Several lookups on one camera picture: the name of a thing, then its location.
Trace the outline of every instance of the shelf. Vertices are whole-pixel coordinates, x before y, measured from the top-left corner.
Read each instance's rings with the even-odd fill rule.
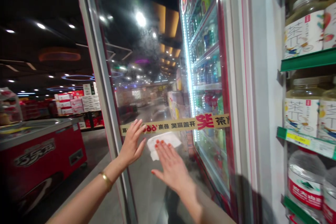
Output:
[[[282,127],[278,127],[277,137],[294,143],[305,149],[314,151],[327,158],[336,160],[336,143],[332,141],[315,138]]]
[[[303,223],[306,224],[319,224],[313,217],[307,214],[303,209],[296,205],[290,198],[285,196],[282,202],[292,213],[295,214]]]
[[[208,59],[210,58],[207,58],[207,57],[210,57],[212,56],[212,54],[214,52],[216,52],[217,50],[219,50],[219,44],[218,44],[218,41],[212,46],[210,47],[206,52],[205,54],[203,54],[199,59],[196,60],[196,62],[194,64],[192,64],[191,68],[196,68],[196,67],[199,67],[201,66],[202,64],[205,63],[205,61],[207,61]]]
[[[281,72],[332,64],[336,64],[336,48],[283,59],[281,61]]]
[[[199,146],[198,149],[199,149],[199,155],[205,165],[207,172],[209,173],[211,177],[211,180],[215,184],[216,189],[218,189],[220,193],[225,195],[230,200],[230,192],[224,185],[224,182],[219,176],[219,174],[217,173],[217,171],[215,170],[214,164],[210,162],[209,158],[205,155],[204,150],[202,149],[201,146]]]
[[[207,20],[214,16],[214,14],[212,13],[214,7],[216,5],[216,0],[212,0],[212,2],[210,3],[209,9],[206,11],[206,13],[204,14],[200,24],[198,25],[194,35],[191,37],[191,40],[189,42],[190,48],[193,48],[193,45],[196,42],[196,38],[199,37],[199,34],[202,34],[203,28],[205,26],[205,23],[207,22]]]
[[[221,82],[194,86],[194,90],[221,90],[221,89],[222,89]]]
[[[206,138],[206,140],[209,141],[217,149],[218,152],[220,152],[220,155],[225,160],[228,160],[227,154],[218,146],[218,144],[216,144],[214,140],[204,132],[204,130],[201,130],[200,132]]]

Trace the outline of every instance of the product label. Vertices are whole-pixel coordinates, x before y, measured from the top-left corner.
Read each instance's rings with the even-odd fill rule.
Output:
[[[302,203],[317,210],[322,210],[322,185],[294,173],[288,169],[288,189]]]
[[[336,141],[336,101],[320,101],[318,137]]]
[[[324,10],[319,10],[285,27],[285,58],[322,50],[323,17]]]
[[[285,99],[285,128],[317,137],[319,100]]]
[[[324,10],[323,49],[336,47],[336,3]]]
[[[336,223],[336,199],[326,190],[323,191],[323,215],[330,224]]]

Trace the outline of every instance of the yellow sticker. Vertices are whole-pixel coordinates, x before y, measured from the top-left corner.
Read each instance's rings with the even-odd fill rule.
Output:
[[[306,139],[306,138],[304,138],[302,136],[294,135],[294,134],[289,133],[289,132],[287,132],[287,138],[290,138],[290,139],[292,139],[294,141],[297,141],[297,142],[299,142],[299,143],[301,143],[303,145],[306,145],[306,146],[310,145],[310,140],[309,139]]]

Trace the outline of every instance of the price tag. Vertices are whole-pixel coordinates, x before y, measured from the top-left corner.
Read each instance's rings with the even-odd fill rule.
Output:
[[[302,137],[302,136],[298,136],[298,135],[295,135],[289,131],[287,131],[287,136],[286,138],[289,139],[289,141],[299,145],[299,146],[302,146],[302,147],[309,147],[310,146],[310,140],[305,138],[305,137]]]

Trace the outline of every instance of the tissue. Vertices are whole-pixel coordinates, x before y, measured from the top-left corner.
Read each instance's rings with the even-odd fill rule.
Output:
[[[147,141],[147,147],[150,150],[150,156],[152,160],[159,160],[158,153],[155,150],[156,140],[163,140],[166,144],[171,144],[174,148],[181,145],[181,141],[173,132],[166,132],[160,135],[156,135]]]

